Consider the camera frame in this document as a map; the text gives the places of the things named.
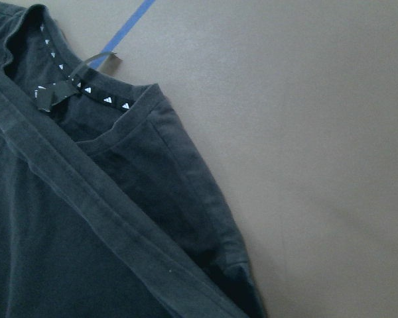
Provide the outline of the blue tape grid lines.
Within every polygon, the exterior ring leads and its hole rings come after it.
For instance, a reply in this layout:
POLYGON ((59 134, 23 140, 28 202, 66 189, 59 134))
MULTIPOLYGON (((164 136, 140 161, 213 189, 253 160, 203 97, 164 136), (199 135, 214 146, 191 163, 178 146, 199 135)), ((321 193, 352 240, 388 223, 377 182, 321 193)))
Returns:
POLYGON ((135 10, 135 12, 124 22, 120 29, 112 36, 108 43, 103 47, 101 52, 113 51, 154 3, 155 0, 144 0, 135 10))

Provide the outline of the black printed t-shirt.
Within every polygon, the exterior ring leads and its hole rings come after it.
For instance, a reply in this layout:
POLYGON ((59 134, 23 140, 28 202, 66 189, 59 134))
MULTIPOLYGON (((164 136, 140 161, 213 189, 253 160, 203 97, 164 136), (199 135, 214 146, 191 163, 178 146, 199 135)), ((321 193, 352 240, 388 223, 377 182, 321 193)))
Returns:
POLYGON ((156 84, 0 2, 0 317, 264 317, 243 238, 156 84))

